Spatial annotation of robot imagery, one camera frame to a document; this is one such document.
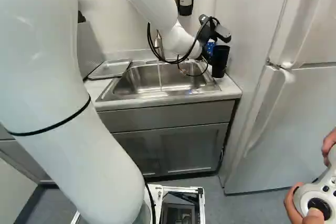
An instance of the human hand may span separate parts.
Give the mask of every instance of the human hand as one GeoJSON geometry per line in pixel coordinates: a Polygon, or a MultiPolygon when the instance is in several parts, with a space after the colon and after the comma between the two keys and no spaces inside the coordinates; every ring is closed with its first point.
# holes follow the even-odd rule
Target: human hand
{"type": "Polygon", "coordinates": [[[328,154],[334,144],[336,144],[336,127],[323,140],[322,155],[326,166],[329,165],[328,154]]]}
{"type": "Polygon", "coordinates": [[[285,200],[283,201],[287,215],[292,222],[292,224],[324,224],[323,213],[316,209],[310,208],[306,217],[302,217],[301,214],[296,210],[293,196],[294,191],[298,186],[302,186],[303,183],[297,183],[294,185],[287,193],[285,200]]]}

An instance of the running water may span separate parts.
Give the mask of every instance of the running water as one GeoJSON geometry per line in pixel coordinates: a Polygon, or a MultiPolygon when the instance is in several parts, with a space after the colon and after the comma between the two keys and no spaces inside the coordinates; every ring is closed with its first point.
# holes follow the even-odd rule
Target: running water
{"type": "Polygon", "coordinates": [[[157,72],[159,74],[160,91],[162,92],[162,82],[161,82],[160,61],[159,61],[159,59],[156,60],[156,63],[157,63],[157,72]]]}

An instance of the blue object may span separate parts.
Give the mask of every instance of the blue object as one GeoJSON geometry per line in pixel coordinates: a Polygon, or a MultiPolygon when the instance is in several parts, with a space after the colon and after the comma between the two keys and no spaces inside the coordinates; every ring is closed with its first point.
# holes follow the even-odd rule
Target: blue object
{"type": "Polygon", "coordinates": [[[215,45],[216,45],[216,42],[214,42],[214,41],[211,41],[211,42],[208,42],[207,44],[205,44],[206,51],[207,51],[207,53],[209,54],[210,57],[212,57],[212,55],[213,55],[215,45]]]}

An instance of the sink basin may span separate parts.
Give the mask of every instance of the sink basin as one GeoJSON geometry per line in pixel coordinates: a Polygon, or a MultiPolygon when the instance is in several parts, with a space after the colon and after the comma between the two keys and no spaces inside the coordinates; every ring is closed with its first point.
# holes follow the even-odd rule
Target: sink basin
{"type": "MultiPolygon", "coordinates": [[[[204,67],[197,62],[183,62],[180,68],[188,74],[197,75],[204,67]]],[[[208,72],[201,76],[185,75],[177,65],[160,62],[134,62],[119,80],[113,80],[97,98],[97,102],[190,95],[220,91],[208,72]]]]}

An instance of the game controller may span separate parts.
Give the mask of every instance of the game controller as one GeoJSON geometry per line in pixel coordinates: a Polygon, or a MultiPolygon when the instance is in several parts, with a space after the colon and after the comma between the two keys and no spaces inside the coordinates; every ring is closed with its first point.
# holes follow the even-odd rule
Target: game controller
{"type": "Polygon", "coordinates": [[[328,155],[328,169],[313,183],[305,184],[294,192],[294,205],[305,217],[309,208],[317,208],[324,215],[324,223],[336,223],[336,145],[328,155]]]}

